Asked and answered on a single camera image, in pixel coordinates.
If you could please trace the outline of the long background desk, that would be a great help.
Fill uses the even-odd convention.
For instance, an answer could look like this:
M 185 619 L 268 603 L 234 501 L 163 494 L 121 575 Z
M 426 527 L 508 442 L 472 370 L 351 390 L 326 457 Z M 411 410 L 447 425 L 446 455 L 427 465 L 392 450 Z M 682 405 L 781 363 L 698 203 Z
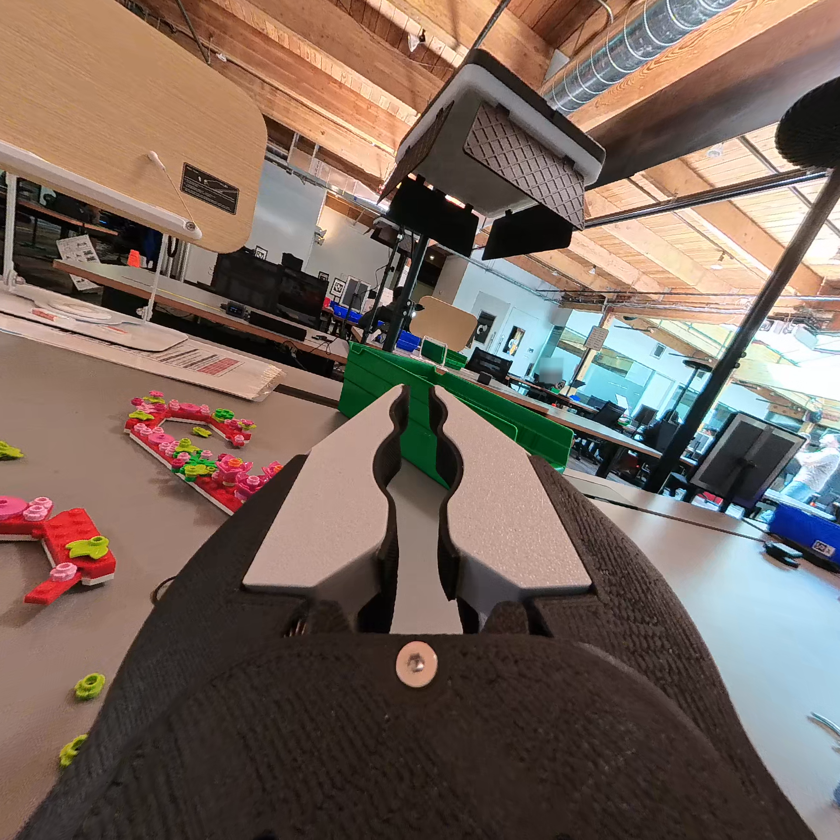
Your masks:
M 243 314 L 233 314 L 228 310 L 230 300 L 226 297 L 179 280 L 157 277 L 147 269 L 63 259 L 54 260 L 52 265 L 68 275 L 87 279 L 101 287 L 124 292 L 143 301 L 154 297 L 156 304 L 190 313 L 237 332 L 279 343 L 287 341 L 327 361 L 346 364 L 349 359 L 350 348 L 345 340 L 236 302 L 234 307 L 243 309 Z

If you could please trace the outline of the silver ventilation duct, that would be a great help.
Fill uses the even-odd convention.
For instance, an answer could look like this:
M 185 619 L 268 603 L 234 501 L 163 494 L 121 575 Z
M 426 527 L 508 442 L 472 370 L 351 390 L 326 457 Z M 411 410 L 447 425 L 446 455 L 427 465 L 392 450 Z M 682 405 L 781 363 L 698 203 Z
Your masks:
M 733 1 L 644 1 L 548 82 L 543 98 L 571 114 L 728 10 Z

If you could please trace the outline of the large red flowered lego frame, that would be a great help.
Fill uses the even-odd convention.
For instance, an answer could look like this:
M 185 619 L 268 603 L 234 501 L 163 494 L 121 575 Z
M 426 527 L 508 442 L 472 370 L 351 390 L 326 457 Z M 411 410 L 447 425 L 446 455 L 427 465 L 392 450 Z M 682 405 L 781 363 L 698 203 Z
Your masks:
M 254 421 L 224 407 L 168 400 L 160 391 L 132 399 L 123 432 L 178 480 L 232 515 L 282 470 L 243 457 Z

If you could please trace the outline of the white red printed paper sheet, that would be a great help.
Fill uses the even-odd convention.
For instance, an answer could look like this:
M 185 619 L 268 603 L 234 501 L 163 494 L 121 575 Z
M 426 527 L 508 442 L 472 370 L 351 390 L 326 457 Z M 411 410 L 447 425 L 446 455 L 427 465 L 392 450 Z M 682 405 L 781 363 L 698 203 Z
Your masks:
M 2 333 L 31 343 L 41 343 L 136 371 L 200 385 L 251 402 L 263 401 L 287 380 L 287 373 L 277 365 L 193 338 L 178 340 L 168 350 L 144 351 L 128 349 L 59 329 L 55 325 L 8 314 L 2 315 L 1 325 Z

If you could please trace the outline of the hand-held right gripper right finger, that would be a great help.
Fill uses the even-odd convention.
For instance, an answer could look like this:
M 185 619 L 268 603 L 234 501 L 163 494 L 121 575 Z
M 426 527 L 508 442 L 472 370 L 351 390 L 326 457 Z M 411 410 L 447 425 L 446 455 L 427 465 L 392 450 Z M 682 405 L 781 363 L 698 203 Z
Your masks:
M 465 631 L 503 602 L 590 593 L 592 579 L 527 450 L 442 387 L 429 390 L 438 576 Z

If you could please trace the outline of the black support pole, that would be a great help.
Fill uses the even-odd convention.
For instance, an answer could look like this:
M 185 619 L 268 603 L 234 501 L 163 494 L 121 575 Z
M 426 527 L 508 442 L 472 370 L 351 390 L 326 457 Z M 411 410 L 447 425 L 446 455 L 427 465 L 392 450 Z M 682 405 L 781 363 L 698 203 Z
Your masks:
M 644 489 L 659 493 L 670 473 L 677 467 L 681 456 L 702 425 L 706 415 L 713 407 L 719 395 L 725 389 L 728 379 L 736 370 L 763 322 L 769 317 L 781 293 L 800 266 L 807 250 L 834 210 L 839 197 L 839 172 L 831 170 L 826 183 L 815 203 L 806 213 L 797 228 L 791 242 L 784 249 L 783 255 L 751 308 L 742 320 L 725 353 L 710 373 L 709 380 L 690 408 L 686 420 L 675 433 L 667 449 L 648 476 Z
M 429 236 L 421 234 L 413 249 L 411 264 L 403 285 L 402 294 L 398 298 L 396 310 L 392 316 L 392 322 L 383 342 L 383 351 L 386 353 L 392 353 L 394 351 L 396 342 L 403 330 L 404 321 L 410 317 L 410 311 L 413 305 L 412 294 L 417 284 L 417 276 L 424 262 L 428 244 Z

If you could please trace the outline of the blue storage bin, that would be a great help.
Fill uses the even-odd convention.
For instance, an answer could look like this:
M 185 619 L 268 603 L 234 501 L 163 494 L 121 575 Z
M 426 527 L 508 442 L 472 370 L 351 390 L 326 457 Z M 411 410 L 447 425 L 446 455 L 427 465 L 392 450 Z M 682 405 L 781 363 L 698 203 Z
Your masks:
M 839 524 L 816 516 L 814 510 L 780 504 L 767 528 L 781 541 L 825 571 L 839 574 Z

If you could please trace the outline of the black round disc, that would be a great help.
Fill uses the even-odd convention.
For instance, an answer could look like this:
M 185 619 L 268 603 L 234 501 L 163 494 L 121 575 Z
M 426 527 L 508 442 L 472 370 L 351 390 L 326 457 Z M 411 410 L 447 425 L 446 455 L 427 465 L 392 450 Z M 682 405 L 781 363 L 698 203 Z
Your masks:
M 799 167 L 839 166 L 839 78 L 829 80 L 792 104 L 779 121 L 776 150 Z

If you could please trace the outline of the green plastic bin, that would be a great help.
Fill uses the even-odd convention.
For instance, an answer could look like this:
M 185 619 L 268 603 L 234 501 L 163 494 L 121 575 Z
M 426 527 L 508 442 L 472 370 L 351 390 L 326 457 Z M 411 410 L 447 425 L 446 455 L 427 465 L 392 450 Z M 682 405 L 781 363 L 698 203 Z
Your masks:
M 352 343 L 344 367 L 339 412 L 352 418 L 396 385 L 408 385 L 410 399 L 402 456 L 429 478 L 444 486 L 436 471 L 437 439 L 429 425 L 428 394 L 439 386 L 510 437 L 531 455 L 564 471 L 574 440 L 573 432 L 525 406 L 510 402 L 478 384 L 421 360 L 385 353 Z

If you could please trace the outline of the grey monitor on stand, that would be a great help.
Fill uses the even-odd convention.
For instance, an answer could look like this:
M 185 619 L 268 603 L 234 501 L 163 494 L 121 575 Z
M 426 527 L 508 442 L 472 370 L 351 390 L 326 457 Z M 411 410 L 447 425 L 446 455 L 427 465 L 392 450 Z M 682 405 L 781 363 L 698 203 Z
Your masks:
M 748 512 L 806 443 L 806 436 L 776 423 L 734 413 L 687 478 L 686 499 L 710 494 L 721 501 L 720 512 L 733 506 Z

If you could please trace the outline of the small red flowered lego section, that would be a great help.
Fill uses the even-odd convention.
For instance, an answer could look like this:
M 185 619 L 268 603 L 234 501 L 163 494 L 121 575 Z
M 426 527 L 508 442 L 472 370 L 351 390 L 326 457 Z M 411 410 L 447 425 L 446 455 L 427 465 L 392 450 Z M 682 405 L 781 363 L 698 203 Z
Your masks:
M 37 543 L 49 562 L 47 576 L 25 595 L 27 604 L 48 606 L 76 585 L 103 585 L 116 573 L 110 540 L 87 511 L 56 511 L 47 497 L 1 496 L 1 541 Z

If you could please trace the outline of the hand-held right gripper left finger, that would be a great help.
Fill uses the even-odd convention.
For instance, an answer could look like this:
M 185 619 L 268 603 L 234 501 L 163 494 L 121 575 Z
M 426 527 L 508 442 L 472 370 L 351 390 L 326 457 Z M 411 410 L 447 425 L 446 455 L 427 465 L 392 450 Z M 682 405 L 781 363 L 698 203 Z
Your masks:
M 403 458 L 408 386 L 376 398 L 307 454 L 243 579 L 249 592 L 336 602 L 388 634 L 399 545 L 389 485 Z

